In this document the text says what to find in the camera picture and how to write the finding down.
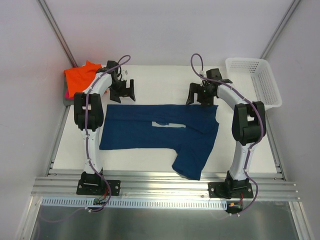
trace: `white table surface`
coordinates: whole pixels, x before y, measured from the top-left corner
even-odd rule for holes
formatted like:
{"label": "white table surface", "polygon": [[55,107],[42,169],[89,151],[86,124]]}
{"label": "white table surface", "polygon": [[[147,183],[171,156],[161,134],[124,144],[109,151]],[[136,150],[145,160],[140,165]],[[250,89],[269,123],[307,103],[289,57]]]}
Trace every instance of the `white table surface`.
{"label": "white table surface", "polygon": [[[189,83],[200,83],[190,66],[141,66],[125,65],[128,70],[127,80],[134,79],[136,102],[130,98],[121,98],[122,104],[163,105],[186,103]],[[220,67],[226,78],[226,69]],[[225,173],[229,170],[234,157],[236,142],[232,136],[232,109],[221,99],[215,99],[216,120],[220,123],[212,152],[203,169],[203,173]],[[102,96],[104,114],[107,104],[118,104],[109,100],[109,93]],[[177,154],[173,149],[122,149],[100,150],[104,170],[174,172],[172,164]],[[53,169],[82,170],[84,168],[85,148],[81,132],[74,122],[74,108],[70,111],[65,123],[60,145],[56,154]],[[265,136],[254,151],[251,166],[252,173],[276,173],[276,167]]]}

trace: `red wire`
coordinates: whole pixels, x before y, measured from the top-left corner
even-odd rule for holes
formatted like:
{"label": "red wire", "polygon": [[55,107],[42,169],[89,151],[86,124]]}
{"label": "red wire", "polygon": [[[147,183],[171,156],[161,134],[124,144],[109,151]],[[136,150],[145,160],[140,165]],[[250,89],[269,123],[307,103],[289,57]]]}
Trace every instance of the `red wire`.
{"label": "red wire", "polygon": [[103,195],[102,200],[106,199],[106,197],[107,197],[107,193],[108,193],[108,190],[107,190],[107,189],[105,189],[105,192],[104,192],[104,195]]}
{"label": "red wire", "polygon": [[237,204],[241,203],[241,205],[243,204],[243,200],[244,200],[244,193],[241,192],[241,200],[237,202]]}

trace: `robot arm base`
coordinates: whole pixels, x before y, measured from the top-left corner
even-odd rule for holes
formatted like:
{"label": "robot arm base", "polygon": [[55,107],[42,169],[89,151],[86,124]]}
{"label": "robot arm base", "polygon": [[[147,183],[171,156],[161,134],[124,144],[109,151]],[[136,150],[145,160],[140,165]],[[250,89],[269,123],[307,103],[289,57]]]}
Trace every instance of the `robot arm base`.
{"label": "robot arm base", "polygon": [[[120,195],[120,180],[107,180],[112,196]],[[76,189],[77,195],[89,195],[89,196],[103,196],[107,191],[106,183],[96,174],[86,173],[85,171],[81,174],[81,178],[78,182]]]}
{"label": "robot arm base", "polygon": [[229,171],[224,182],[209,182],[209,197],[224,199],[253,199],[254,193],[249,179],[234,180]]}

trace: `orange cloth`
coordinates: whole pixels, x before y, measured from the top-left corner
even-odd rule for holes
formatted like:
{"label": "orange cloth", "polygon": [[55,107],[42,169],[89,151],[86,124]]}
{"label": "orange cloth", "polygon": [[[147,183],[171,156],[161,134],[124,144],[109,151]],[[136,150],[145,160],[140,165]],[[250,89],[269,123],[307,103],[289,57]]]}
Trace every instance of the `orange cloth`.
{"label": "orange cloth", "polygon": [[95,79],[96,71],[102,68],[101,64],[86,61],[84,66],[64,70],[69,97],[73,98],[75,93],[81,93],[89,87]]}

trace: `white wall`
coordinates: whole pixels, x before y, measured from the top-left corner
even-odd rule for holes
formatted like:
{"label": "white wall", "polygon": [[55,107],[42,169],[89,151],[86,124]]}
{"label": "white wall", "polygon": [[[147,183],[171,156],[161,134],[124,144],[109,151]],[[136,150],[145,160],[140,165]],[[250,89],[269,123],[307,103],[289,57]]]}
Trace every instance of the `white wall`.
{"label": "white wall", "polygon": [[268,58],[283,100],[268,116],[288,178],[298,182],[315,239],[320,239],[319,10],[320,1],[302,1]]}
{"label": "white wall", "polygon": [[47,0],[78,65],[208,66],[259,58],[292,0]]}
{"label": "white wall", "polygon": [[70,64],[36,0],[0,1],[0,239],[15,239],[44,174]]}

